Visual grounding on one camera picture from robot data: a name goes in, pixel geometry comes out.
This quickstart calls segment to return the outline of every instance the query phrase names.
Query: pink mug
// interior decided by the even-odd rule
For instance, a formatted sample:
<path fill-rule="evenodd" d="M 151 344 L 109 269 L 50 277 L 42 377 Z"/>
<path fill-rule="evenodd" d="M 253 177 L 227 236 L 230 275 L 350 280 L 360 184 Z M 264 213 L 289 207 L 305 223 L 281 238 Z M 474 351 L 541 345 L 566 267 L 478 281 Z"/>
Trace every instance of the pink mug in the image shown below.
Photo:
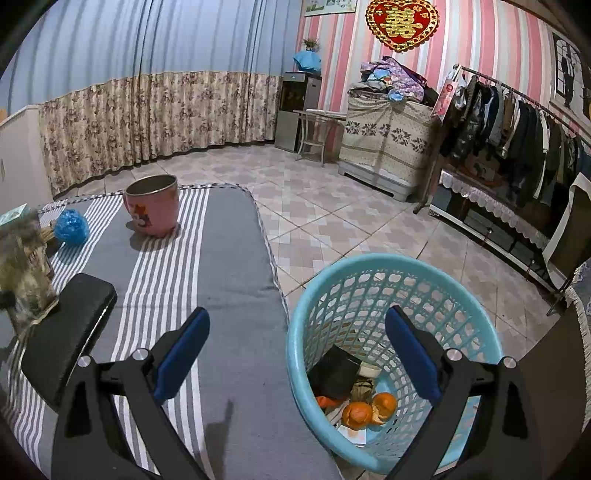
<path fill-rule="evenodd" d="M 174 175 L 154 175 L 133 182 L 123 195 L 135 230 L 164 237 L 177 226 L 178 181 Z"/>

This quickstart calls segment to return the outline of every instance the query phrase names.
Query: blue curtain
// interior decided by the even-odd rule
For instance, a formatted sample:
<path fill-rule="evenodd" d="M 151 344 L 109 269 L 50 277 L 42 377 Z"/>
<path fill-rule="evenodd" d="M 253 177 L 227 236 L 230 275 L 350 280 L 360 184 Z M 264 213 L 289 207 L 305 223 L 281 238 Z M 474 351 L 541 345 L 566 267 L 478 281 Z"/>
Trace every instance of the blue curtain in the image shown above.
<path fill-rule="evenodd" d="M 0 78 L 8 114 L 141 73 L 280 75 L 293 65 L 301 0 L 59 0 Z"/>

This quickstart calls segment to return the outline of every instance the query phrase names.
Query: metal rod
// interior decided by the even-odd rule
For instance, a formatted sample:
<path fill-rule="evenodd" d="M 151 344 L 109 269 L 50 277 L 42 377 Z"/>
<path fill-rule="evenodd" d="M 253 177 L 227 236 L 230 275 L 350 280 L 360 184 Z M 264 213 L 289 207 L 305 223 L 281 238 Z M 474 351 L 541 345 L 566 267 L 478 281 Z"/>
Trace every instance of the metal rod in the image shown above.
<path fill-rule="evenodd" d="M 546 112 L 549 115 L 551 115 L 555 120 L 558 120 L 561 124 L 563 124 L 566 128 L 568 128 L 572 133 L 574 133 L 575 135 L 580 136 L 581 137 L 581 140 L 589 148 L 591 148 L 591 144 L 583 138 L 583 136 L 580 134 L 580 132 L 577 132 L 573 127 L 571 127 L 569 124 L 567 124 L 564 120 L 562 120 L 561 118 L 557 117 L 556 116 L 556 113 L 554 113 L 551 110 L 547 109 L 545 106 L 540 105 L 540 103 L 537 102 L 536 100 L 534 100 L 533 98 L 528 97 L 526 94 L 520 92 L 517 89 L 514 89 L 511 85 L 507 85 L 506 83 L 500 82 L 499 80 L 497 80 L 497 79 L 495 79 L 493 77 L 490 77 L 488 75 L 485 75 L 484 73 L 477 72 L 476 70 L 469 69 L 468 67 L 465 67 L 465 66 L 462 66 L 462 70 L 464 70 L 466 72 L 473 73 L 474 75 L 477 75 L 477 76 L 482 77 L 484 79 L 490 80 L 491 82 L 495 82 L 497 85 L 501 85 L 502 87 L 507 88 L 508 90 L 512 91 L 513 93 L 516 93 L 517 95 L 519 95 L 523 99 L 527 100 L 528 102 L 533 103 L 535 106 L 537 106 L 538 108 L 542 109 L 544 112 Z"/>

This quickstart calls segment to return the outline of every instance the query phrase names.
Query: blue plastic basket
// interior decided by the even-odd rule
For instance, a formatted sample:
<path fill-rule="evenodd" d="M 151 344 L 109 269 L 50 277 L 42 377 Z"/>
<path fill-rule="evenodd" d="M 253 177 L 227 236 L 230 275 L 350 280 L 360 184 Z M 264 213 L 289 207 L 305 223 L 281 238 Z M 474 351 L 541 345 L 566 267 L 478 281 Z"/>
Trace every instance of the blue plastic basket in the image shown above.
<path fill-rule="evenodd" d="M 400 255 L 368 254 L 325 268 L 300 298 L 287 339 L 287 366 L 295 401 L 322 444 L 367 470 L 387 474 L 402 457 L 431 409 L 420 398 L 393 350 L 384 316 L 400 305 L 413 323 L 435 335 L 443 348 L 497 364 L 502 355 L 494 325 L 478 301 L 446 273 Z M 366 445 L 355 446 L 326 419 L 316 403 L 307 371 L 333 345 L 379 365 L 376 391 L 398 399 L 396 413 L 366 431 Z M 472 427 L 479 397 L 466 403 L 462 419 L 440 466 L 456 461 Z"/>

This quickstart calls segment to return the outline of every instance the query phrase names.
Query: gold chinese character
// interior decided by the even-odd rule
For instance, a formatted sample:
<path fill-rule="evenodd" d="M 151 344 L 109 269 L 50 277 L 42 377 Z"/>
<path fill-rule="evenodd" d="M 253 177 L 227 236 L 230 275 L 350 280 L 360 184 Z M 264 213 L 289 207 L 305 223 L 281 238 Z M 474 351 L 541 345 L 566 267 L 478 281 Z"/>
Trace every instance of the gold chinese character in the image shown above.
<path fill-rule="evenodd" d="M 399 10 L 394 8 L 388 11 L 386 20 L 380 25 L 390 38 L 401 36 L 402 38 L 412 38 L 416 34 L 416 28 L 423 28 L 420 23 L 414 22 L 414 10 L 405 8 Z"/>

